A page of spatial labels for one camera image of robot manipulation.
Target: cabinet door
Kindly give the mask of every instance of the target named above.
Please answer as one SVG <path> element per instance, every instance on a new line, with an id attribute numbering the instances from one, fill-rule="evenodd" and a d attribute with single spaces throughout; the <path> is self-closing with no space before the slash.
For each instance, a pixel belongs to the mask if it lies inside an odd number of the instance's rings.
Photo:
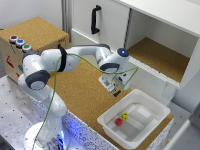
<path id="1" fill-rule="evenodd" d="M 99 33 L 91 33 L 92 10 L 99 5 L 96 12 L 96 28 Z M 124 47 L 129 18 L 129 8 L 112 0 L 74 0 L 73 30 L 96 43 L 108 44 L 112 50 Z"/>

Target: green cable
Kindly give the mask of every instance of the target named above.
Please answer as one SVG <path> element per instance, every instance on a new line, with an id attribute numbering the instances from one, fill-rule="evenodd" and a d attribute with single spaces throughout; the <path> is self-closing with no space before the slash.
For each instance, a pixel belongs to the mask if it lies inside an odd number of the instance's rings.
<path id="1" fill-rule="evenodd" d="M 138 70 L 138 67 L 134 67 L 134 68 L 131 68 L 131 69 L 122 71 L 122 72 L 106 72 L 106 71 L 100 70 L 99 68 L 95 67 L 95 66 L 92 65 L 88 60 L 86 60 L 85 58 L 81 57 L 80 55 L 72 54 L 72 53 L 68 53 L 68 55 L 77 56 L 77 57 L 83 59 L 84 61 L 86 61 L 88 64 L 90 64 L 90 65 L 91 65 L 92 67 L 94 67 L 95 69 L 97 69 L 97 70 L 99 70 L 99 71 L 101 71 L 101 72 L 103 72 L 103 73 L 106 73 L 106 74 L 121 74 L 121 73 L 125 73 L 125 72 L 128 72 L 128 71 L 131 71 L 131 70 L 134 70 L 134 69 L 135 69 L 135 72 L 134 72 L 134 73 L 131 75 L 131 77 L 128 79 L 128 81 L 126 82 L 126 84 L 124 85 L 124 87 L 122 88 L 122 90 L 124 90 L 125 86 L 128 84 L 128 82 L 132 79 L 132 77 L 135 75 L 135 73 L 136 73 L 137 70 Z M 34 146 L 35 146 L 36 139 L 37 139 L 37 137 L 38 137 L 38 135 L 39 135 L 39 133 L 40 133 L 40 131 L 41 131 L 41 129 L 42 129 L 42 127 L 43 127 L 43 125 L 44 125 L 46 119 L 47 119 L 47 116 L 48 116 L 48 114 L 49 114 L 49 110 L 50 110 L 50 108 L 51 108 L 51 104 L 52 104 L 52 102 L 53 102 L 54 94 L 55 94 L 55 91 L 56 91 L 56 75 L 57 75 L 56 73 L 57 73 L 57 66 L 58 66 L 58 62 L 60 61 L 61 57 L 62 57 L 62 56 L 60 56 L 60 57 L 58 58 L 57 62 L 56 62 L 55 77 L 54 77 L 54 91 L 53 91 L 53 95 L 52 95 L 52 98 L 51 98 L 51 102 L 50 102 L 50 105 L 49 105 L 49 107 L 48 107 L 47 113 L 46 113 L 46 115 L 45 115 L 44 122 L 42 123 L 42 126 L 40 127 L 40 130 L 38 131 L 38 133 L 37 133 L 37 135 L 36 135 L 36 137 L 35 137 L 35 139 L 34 139 L 34 143 L 33 143 L 32 150 L 33 150 L 33 148 L 34 148 Z"/>

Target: cardboard box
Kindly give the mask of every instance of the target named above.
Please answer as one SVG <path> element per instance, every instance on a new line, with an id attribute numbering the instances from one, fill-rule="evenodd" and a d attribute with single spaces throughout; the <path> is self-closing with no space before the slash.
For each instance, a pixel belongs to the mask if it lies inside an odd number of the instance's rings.
<path id="1" fill-rule="evenodd" d="M 9 38 L 17 35 L 32 46 L 33 50 L 42 53 L 44 50 L 56 49 L 60 44 L 63 48 L 69 48 L 69 35 L 43 20 L 40 17 L 32 18 L 12 27 L 0 31 L 0 51 L 7 75 L 17 82 L 23 73 L 22 49 L 10 44 Z"/>

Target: handle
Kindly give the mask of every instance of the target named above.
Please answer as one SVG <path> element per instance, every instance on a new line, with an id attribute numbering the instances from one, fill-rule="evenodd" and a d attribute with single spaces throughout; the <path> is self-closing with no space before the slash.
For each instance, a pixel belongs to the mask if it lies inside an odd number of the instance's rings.
<path id="1" fill-rule="evenodd" d="M 101 10 L 101 7 L 98 5 L 96 5 L 96 8 L 92 10 L 92 24 L 91 24 L 92 34 L 96 34 L 100 31 L 98 28 L 96 28 L 96 12 L 98 10 Z"/>

